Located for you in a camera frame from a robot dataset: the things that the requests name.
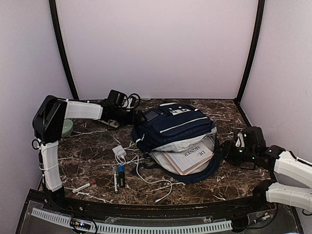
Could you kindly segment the navy blue student backpack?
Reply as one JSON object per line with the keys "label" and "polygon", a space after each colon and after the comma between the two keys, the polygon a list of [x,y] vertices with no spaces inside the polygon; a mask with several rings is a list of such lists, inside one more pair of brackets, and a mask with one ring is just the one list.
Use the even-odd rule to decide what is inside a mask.
{"label": "navy blue student backpack", "polygon": [[[222,161],[215,123],[197,108],[176,102],[147,110],[147,122],[134,125],[131,136],[136,146],[149,155],[169,176],[185,184],[194,184],[214,175]],[[204,143],[212,159],[188,175],[180,175],[165,157],[165,152],[183,152]]]}

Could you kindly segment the pink flowered white book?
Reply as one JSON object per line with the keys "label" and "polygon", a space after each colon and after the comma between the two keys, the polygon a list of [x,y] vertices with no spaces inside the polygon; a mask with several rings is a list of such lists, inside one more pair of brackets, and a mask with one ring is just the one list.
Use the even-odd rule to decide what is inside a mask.
{"label": "pink flowered white book", "polygon": [[165,152],[165,157],[180,175],[188,175],[209,162],[214,153],[202,142],[183,152]]}

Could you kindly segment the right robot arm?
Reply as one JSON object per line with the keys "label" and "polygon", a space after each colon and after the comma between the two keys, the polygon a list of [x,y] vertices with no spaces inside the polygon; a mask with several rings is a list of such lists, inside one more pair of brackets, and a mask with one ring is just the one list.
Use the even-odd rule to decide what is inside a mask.
{"label": "right robot arm", "polygon": [[221,146],[224,160],[240,168],[262,168],[270,173],[253,189],[249,208],[260,211],[267,203],[312,210],[312,164],[277,145],[268,147],[260,127],[239,131]]}

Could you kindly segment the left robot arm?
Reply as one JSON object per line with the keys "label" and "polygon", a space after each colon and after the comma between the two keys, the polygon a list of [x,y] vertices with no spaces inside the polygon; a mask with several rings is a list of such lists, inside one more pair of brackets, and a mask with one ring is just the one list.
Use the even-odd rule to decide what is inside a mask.
{"label": "left robot arm", "polygon": [[138,110],[141,98],[133,93],[127,96],[111,90],[104,100],[71,100],[48,95],[32,121],[35,138],[33,149],[39,152],[39,169],[42,172],[45,190],[51,195],[49,203],[57,212],[69,208],[64,196],[64,187],[59,174],[58,147],[62,137],[73,130],[73,119],[101,120],[110,125],[135,125],[145,120]]}

